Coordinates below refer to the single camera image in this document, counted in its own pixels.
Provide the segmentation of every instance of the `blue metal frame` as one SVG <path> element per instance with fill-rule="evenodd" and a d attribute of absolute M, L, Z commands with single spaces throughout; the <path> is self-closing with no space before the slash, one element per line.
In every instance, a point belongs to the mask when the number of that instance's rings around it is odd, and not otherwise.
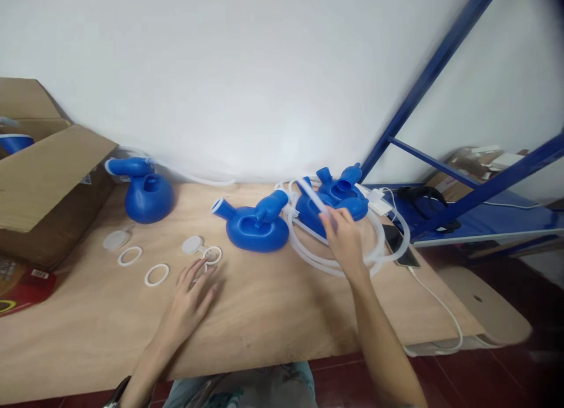
<path fill-rule="evenodd" d="M 369 171 L 382 156 L 390 144 L 388 139 L 394 138 L 400 131 L 401 127 L 405 124 L 433 82 L 435 82 L 435 79 L 448 63 L 452 54 L 458 49 L 490 2 L 492 2 L 492 0 L 470 0 L 462 10 L 451 30 L 446 34 L 439 48 L 423 70 L 423 73 L 421 73 L 421 76 L 417 79 L 404 102 L 397 110 L 390 124 L 386 127 L 384 134 L 362 164 L 362 177 L 360 182 L 366 178 Z"/>
<path fill-rule="evenodd" d="M 468 2 L 361 167 L 362 182 L 387 147 L 393 143 L 400 149 L 403 149 L 474 189 L 473 192 L 453 205 L 450 205 L 447 209 L 438 212 L 429 220 L 422 223 L 415 223 L 412 226 L 413 230 L 411 232 L 412 242 L 419 239 L 427 232 L 436 230 L 441 225 L 452 222 L 472 208 L 477 207 L 525 177 L 564 156 L 563 130 L 558 136 L 537 148 L 521 161 L 498 173 L 484 184 L 480 184 L 461 174 L 456 169 L 428 156 L 395 137 L 491 1 L 492 0 L 470 0 Z"/>
<path fill-rule="evenodd" d="M 400 141 L 396 138 L 388 138 L 388 141 L 390 143 L 393 143 L 398 148 L 401 148 L 404 151 L 409 152 L 411 155 L 416 156 L 420 160 L 423 160 L 427 164 L 432 165 L 437 170 L 440 170 L 443 173 L 446 173 L 449 176 L 454 177 L 456 180 L 458 180 L 461 183 L 464 183 L 469 188 L 476 189 L 480 186 L 480 183 L 473 180 L 469 176 L 463 175 L 461 172 L 459 172 L 455 168 L 449 166 L 448 164 L 444 164 L 443 162 L 440 162 L 439 160 L 434 159 L 432 156 L 429 156 L 426 153 L 419 151 L 419 149 L 413 148 L 413 146 L 409 146 L 407 143 L 404 143 L 404 142 L 402 142 L 402 141 Z"/>
<path fill-rule="evenodd" d="M 564 156 L 564 133 L 560 133 L 551 140 L 535 149 L 522 160 L 498 173 L 492 179 L 480 185 L 473 192 L 466 195 L 448 209 L 438 212 L 426 222 L 418 225 L 411 232 L 411 238 L 417 240 L 430 230 L 435 230 L 443 224 L 453 221 L 466 211 L 480 205 L 482 202 L 503 192 L 525 177 L 535 173 L 550 163 Z"/>

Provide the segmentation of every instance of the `white plastic ring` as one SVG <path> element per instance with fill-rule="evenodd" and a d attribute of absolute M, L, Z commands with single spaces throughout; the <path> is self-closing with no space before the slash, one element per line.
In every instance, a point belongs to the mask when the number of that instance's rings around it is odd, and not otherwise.
<path fill-rule="evenodd" d="M 137 251 L 139 251 L 139 253 L 137 254 L 137 256 L 135 258 L 133 258 L 131 261 L 129 262 L 123 262 L 123 256 L 125 254 L 127 254 L 127 252 L 136 249 Z M 135 261 L 137 261 L 139 259 L 139 257 L 141 257 L 141 254 L 143 253 L 143 248 L 141 248 L 140 246 L 132 246 L 131 248 L 127 248 L 125 251 L 123 251 L 121 253 L 121 255 L 118 257 L 117 263 L 121 265 L 121 267 L 127 267 L 128 265 L 133 264 Z"/>
<path fill-rule="evenodd" d="M 207 263 L 204 263 L 204 273 L 207 271 Z M 199 277 L 197 279 L 192 280 L 192 283 L 196 283 L 198 281 Z"/>
<path fill-rule="evenodd" d="M 151 283 L 151 282 L 149 281 L 149 276 L 151 275 L 151 273 L 153 272 L 153 270 L 156 270 L 156 269 L 159 268 L 159 267 L 164 267 L 164 276 L 163 276 L 163 278 L 160 279 L 158 282 Z M 165 281 L 165 279 L 169 276 L 169 273 L 170 273 L 170 268 L 168 267 L 167 264 L 157 264 L 156 266 L 151 267 L 151 268 L 149 269 L 149 271 L 147 272 L 147 274 L 145 274 L 145 284 L 146 284 L 148 287 L 155 287 L 155 286 L 158 286 L 158 285 L 160 285 L 162 282 Z"/>
<path fill-rule="evenodd" d="M 205 258 L 205 257 L 206 257 L 206 254 L 207 254 L 208 252 L 210 252 L 210 250 L 212 250 L 212 249 L 217 249 L 218 252 L 219 252 L 219 255 L 218 255 L 218 257 L 217 257 L 216 260 L 214 260 L 214 261 L 208 261 L 208 262 L 206 263 L 207 266 L 208 266 L 208 265 L 214 265 L 214 264 L 219 263 L 219 260 L 220 260 L 221 257 L 223 256 L 223 252 L 221 251 L 221 248 L 220 248 L 219 246 L 210 246 L 209 248 L 207 248 L 207 249 L 204 251 L 204 254 L 202 255 L 202 258 Z"/>

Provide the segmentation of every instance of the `wooden table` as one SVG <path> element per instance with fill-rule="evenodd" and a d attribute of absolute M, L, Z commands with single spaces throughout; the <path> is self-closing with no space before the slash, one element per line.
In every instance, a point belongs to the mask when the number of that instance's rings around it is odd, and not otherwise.
<path fill-rule="evenodd" d="M 0 319 L 0 404 L 117 386 L 157 329 L 178 273 L 197 257 L 181 249 L 193 235 L 223 249 L 214 276 L 221 288 L 208 316 L 181 348 L 168 379 L 358 351 L 345 279 L 312 268 L 289 244 L 266 254 L 240 250 L 227 238 L 225 221 L 210 213 L 219 197 L 234 206 L 254 206 L 272 189 L 179 185 L 176 207 L 166 219 L 132 230 L 126 247 L 141 246 L 142 257 L 120 267 L 121 250 L 102 247 L 109 232 L 132 222 L 124 209 L 125 188 L 119 186 L 61 265 L 70 272 L 55 293 L 40 305 Z M 366 248 L 375 238 L 367 223 L 361 222 Z M 311 250 L 327 255 L 313 238 L 300 236 Z M 483 333 L 427 262 L 416 256 L 422 264 L 418 277 L 450 307 L 463 333 Z M 170 276 L 160 286 L 145 286 L 146 272 L 158 263 L 170 266 Z M 386 264 L 372 282 L 403 344 L 457 336 L 447 312 L 406 268 Z"/>

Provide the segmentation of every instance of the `fingers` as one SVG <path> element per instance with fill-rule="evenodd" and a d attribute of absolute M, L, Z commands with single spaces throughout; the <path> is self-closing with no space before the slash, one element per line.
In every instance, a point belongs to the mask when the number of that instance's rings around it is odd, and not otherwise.
<path fill-rule="evenodd" d="M 216 266 L 211 266 L 208 268 L 208 270 L 203 273 L 200 278 L 198 279 L 198 281 L 196 282 L 196 284 L 192 287 L 191 289 L 191 293 L 193 293 L 194 295 L 194 300 L 198 300 L 198 297 L 200 295 L 200 292 L 202 291 L 202 289 L 204 288 L 204 286 L 206 285 L 207 280 L 210 278 L 210 276 L 217 270 Z"/>
<path fill-rule="evenodd" d="M 334 209 L 333 207 L 330 207 L 330 206 L 327 206 L 327 209 L 329 210 L 329 214 L 331 214 L 331 216 L 337 222 L 337 227 L 344 226 L 344 225 L 347 224 L 347 220 L 345 219 L 345 217 L 343 217 L 343 213 L 342 213 L 341 209 L 336 210 L 336 209 Z"/>
<path fill-rule="evenodd" d="M 192 282 L 194 281 L 194 277 L 196 277 L 196 274 L 198 273 L 198 271 L 200 271 L 200 268 L 202 268 L 202 266 L 206 262 L 207 262 L 207 258 L 202 258 L 202 259 L 196 260 L 190 266 L 190 269 L 188 270 L 188 273 L 186 274 L 184 281 L 183 281 L 183 286 L 187 291 L 190 290 Z"/>
<path fill-rule="evenodd" d="M 181 283 L 184 283 L 184 280 L 186 279 L 186 275 L 188 274 L 188 272 L 190 271 L 190 269 L 195 266 L 198 263 L 199 260 L 195 260 L 192 265 L 186 266 L 182 269 L 182 271 L 180 272 L 180 274 L 178 275 L 178 279 L 176 279 L 176 286 L 178 286 Z"/>
<path fill-rule="evenodd" d="M 196 309 L 196 317 L 199 320 L 204 318 L 204 316 L 206 315 L 207 310 L 210 307 L 210 304 L 212 303 L 213 299 L 216 296 L 218 287 L 219 287 L 219 283 L 216 283 L 215 285 L 213 285 L 210 288 L 210 290 L 207 291 L 206 296 L 202 300 L 202 303 L 200 304 L 200 306 Z"/>
<path fill-rule="evenodd" d="M 347 208 L 339 208 L 337 211 L 342 214 L 347 223 L 349 223 L 351 226 L 354 225 L 354 220 L 352 219 L 353 216 L 351 216 L 351 212 Z"/>
<path fill-rule="evenodd" d="M 331 240 L 335 237 L 335 231 L 333 230 L 333 226 L 331 226 L 331 220 L 323 213 L 319 213 L 319 218 L 325 229 L 327 240 Z"/>

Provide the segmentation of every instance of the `right hand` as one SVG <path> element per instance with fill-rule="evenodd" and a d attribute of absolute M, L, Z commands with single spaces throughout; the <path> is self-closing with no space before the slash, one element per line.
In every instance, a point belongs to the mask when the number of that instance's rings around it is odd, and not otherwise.
<path fill-rule="evenodd" d="M 322 213 L 319 214 L 329 248 L 337 259 L 337 262 L 343 269 L 345 276 L 349 282 L 362 283 L 370 279 L 368 268 L 362 259 L 362 246 L 360 239 L 360 231 L 356 223 L 352 219 L 350 212 L 346 208 L 338 210 L 327 206 L 329 214 L 334 218 L 337 224 L 337 231 L 331 226 L 331 219 Z"/>

